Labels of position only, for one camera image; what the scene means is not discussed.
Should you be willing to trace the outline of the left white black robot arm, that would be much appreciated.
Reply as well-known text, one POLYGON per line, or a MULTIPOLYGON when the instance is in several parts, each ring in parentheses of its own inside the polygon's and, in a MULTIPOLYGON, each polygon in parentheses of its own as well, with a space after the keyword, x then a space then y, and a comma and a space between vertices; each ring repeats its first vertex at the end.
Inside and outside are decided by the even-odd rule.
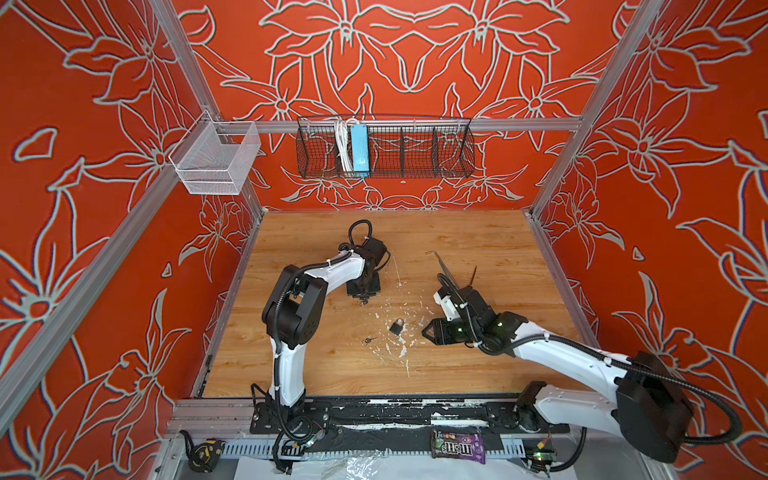
POLYGON ((270 339, 272 377, 268 389, 250 386, 254 420, 277 429, 279 440, 310 444, 325 430, 303 413, 306 347, 318 330, 327 296, 340 287, 363 305, 381 292, 379 271, 391 253, 373 236, 373 223, 360 219, 348 229, 348 240, 336 256, 305 266, 288 265, 262 310, 270 339))

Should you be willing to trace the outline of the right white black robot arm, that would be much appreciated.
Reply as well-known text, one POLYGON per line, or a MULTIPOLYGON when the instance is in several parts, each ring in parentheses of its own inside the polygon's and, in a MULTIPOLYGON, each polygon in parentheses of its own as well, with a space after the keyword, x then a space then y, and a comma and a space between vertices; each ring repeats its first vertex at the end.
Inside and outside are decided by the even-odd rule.
POLYGON ((497 313, 471 285, 460 287, 446 273, 435 302, 444 315, 422 331, 431 343, 463 344, 489 356, 507 355, 534 362, 583 385, 563 390, 543 381, 530 383, 518 400, 520 425, 536 429, 537 421, 571 424, 622 437, 643 455, 662 463, 676 461, 684 445, 722 445, 743 431, 733 407, 711 391, 672 376, 648 352, 635 356, 606 352, 557 335, 526 317, 497 313), (694 409, 689 394, 717 406, 729 426, 719 434, 688 433, 694 409))

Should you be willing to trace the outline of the dark padlock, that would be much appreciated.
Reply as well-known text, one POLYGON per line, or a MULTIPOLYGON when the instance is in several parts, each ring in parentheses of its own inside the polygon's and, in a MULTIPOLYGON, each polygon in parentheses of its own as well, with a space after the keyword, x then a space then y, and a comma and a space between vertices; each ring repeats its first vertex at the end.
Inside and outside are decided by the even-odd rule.
POLYGON ((388 331, 395 336, 400 336, 404 331, 404 328, 405 328, 405 320, 402 318, 398 318, 391 324, 388 331))

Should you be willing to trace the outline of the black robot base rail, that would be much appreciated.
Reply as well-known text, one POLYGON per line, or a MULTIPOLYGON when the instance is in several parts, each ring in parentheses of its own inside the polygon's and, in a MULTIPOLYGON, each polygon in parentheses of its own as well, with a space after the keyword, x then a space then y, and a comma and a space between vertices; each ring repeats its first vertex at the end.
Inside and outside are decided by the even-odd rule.
POLYGON ((273 437, 284 428, 281 453, 428 453, 434 431, 476 433, 491 453, 511 455, 572 428, 518 412, 515 394, 309 396, 293 407, 253 400, 252 434, 273 437))

